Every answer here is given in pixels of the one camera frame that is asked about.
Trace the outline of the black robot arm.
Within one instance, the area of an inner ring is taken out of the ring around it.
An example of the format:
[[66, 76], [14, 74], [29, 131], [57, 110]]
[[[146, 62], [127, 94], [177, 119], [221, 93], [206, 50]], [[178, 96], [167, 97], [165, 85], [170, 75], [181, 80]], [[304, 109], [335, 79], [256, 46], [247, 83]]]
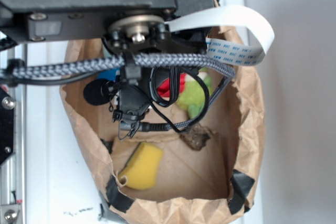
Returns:
[[[128, 136], [136, 132], [184, 133], [208, 111], [213, 96], [198, 77], [206, 65], [209, 25], [173, 28], [169, 22], [214, 7], [213, 0], [1, 0], [1, 50], [29, 42], [97, 39], [111, 54], [77, 63], [27, 67], [12, 60], [1, 70], [1, 83], [59, 85], [118, 68], [115, 81], [95, 80], [83, 97], [92, 105], [110, 103], [113, 119]], [[177, 101], [180, 75], [189, 73], [201, 86], [205, 105], [196, 118], [175, 124], [146, 123], [149, 107]]]

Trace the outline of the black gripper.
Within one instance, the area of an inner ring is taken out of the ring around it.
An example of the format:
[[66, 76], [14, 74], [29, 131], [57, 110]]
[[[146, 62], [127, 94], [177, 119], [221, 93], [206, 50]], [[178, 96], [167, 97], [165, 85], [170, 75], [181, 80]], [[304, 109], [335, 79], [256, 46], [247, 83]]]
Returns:
[[113, 112], [113, 121], [119, 121], [119, 129], [133, 137], [140, 132], [165, 132], [174, 130], [185, 133], [198, 123], [207, 112], [207, 102], [199, 115], [185, 122], [173, 124], [155, 105], [167, 108], [175, 103], [180, 94], [181, 74], [187, 73], [202, 86], [207, 99], [207, 86], [197, 76], [197, 71], [174, 63], [167, 67], [154, 64], [148, 54], [140, 55], [144, 63], [135, 54], [124, 51], [121, 54], [124, 63], [121, 66], [120, 80], [113, 85], [112, 95], [117, 97], [118, 105]]

